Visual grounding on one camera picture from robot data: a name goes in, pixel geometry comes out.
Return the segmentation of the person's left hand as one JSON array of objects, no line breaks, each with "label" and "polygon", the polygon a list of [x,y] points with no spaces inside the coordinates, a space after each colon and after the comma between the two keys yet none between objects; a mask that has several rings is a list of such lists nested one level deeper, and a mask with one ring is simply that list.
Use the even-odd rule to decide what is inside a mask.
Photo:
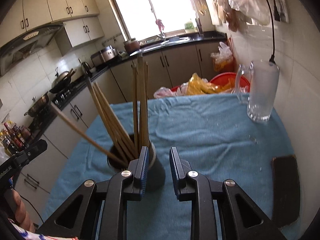
[{"label": "person's left hand", "polygon": [[35,232],[34,224],[30,218],[29,213],[26,211],[25,204],[22,201],[21,196],[15,190],[12,190],[14,202],[16,204],[16,211],[15,211],[15,219],[18,222],[19,226],[27,231],[32,233]]}]

